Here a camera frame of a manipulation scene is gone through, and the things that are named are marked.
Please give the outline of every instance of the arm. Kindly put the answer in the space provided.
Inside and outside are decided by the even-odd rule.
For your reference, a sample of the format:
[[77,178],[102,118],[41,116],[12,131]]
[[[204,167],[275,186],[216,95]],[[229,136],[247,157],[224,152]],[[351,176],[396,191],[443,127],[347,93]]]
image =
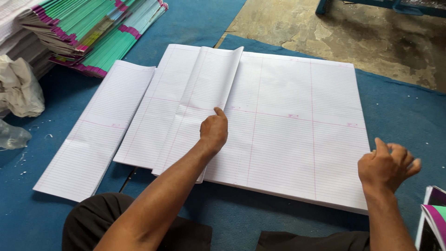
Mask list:
[[413,160],[401,145],[386,145],[379,138],[375,142],[376,150],[358,162],[370,220],[370,250],[416,251],[394,193],[405,179],[420,171],[421,160]]
[[200,140],[156,178],[107,230],[95,251],[156,250],[193,185],[227,139],[227,119],[215,107],[200,128]]

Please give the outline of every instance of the notebook page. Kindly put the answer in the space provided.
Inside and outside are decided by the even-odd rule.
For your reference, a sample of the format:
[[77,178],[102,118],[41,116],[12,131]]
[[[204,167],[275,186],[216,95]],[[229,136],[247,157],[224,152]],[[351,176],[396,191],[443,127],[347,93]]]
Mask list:
[[205,180],[367,209],[370,152],[352,64],[244,52],[225,108],[226,145]]
[[[195,145],[201,123],[215,114],[215,106],[224,109],[242,52],[243,47],[234,51],[201,47],[153,174],[160,175]],[[197,182],[202,182],[205,170]]]
[[33,190],[73,201],[92,196],[154,71],[116,60]]
[[153,169],[200,47],[170,44],[113,161]]

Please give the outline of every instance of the blue mat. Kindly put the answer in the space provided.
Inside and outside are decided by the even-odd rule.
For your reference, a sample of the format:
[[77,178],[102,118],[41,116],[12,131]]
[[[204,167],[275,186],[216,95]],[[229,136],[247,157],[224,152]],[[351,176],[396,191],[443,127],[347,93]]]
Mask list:
[[[125,61],[156,66],[169,43],[213,47],[245,0],[166,2],[169,10],[144,33],[125,56]],[[39,82],[44,91],[46,111],[37,118],[7,116],[5,119],[27,130],[32,127],[33,138],[26,148],[0,152],[0,250],[60,250],[62,226],[75,205],[73,201],[34,192],[32,187],[101,79],[56,66]],[[52,134],[53,138],[45,138],[47,134]],[[26,161],[19,162],[23,154]],[[131,170],[131,166],[112,163],[98,193],[119,191]]]
[[[308,55],[228,35],[221,49]],[[446,95],[356,70],[370,146],[374,138],[397,142],[423,161],[422,171],[397,191],[406,225],[414,237],[428,185],[446,188]],[[154,179],[139,168],[124,189],[133,197]],[[368,217],[210,182],[195,185],[179,214],[213,227],[211,249],[254,250],[261,230],[321,237],[339,231],[368,230]]]

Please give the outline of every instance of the stained floor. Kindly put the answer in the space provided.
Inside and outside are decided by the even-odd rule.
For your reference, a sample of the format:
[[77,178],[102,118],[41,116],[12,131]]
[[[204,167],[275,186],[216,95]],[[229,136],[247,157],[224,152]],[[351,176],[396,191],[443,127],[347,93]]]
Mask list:
[[225,34],[353,63],[358,69],[446,92],[445,18],[339,0],[332,1],[325,15],[316,15],[317,4],[247,0]]

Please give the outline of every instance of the forearm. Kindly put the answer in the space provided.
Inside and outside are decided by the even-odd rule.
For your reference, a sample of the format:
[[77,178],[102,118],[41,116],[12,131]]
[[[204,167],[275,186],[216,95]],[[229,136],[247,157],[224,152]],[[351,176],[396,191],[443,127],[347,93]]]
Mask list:
[[96,251],[122,248],[156,250],[196,180],[215,154],[207,142],[198,141],[137,197],[109,228]]
[[364,188],[370,219],[371,251],[416,251],[392,191]]

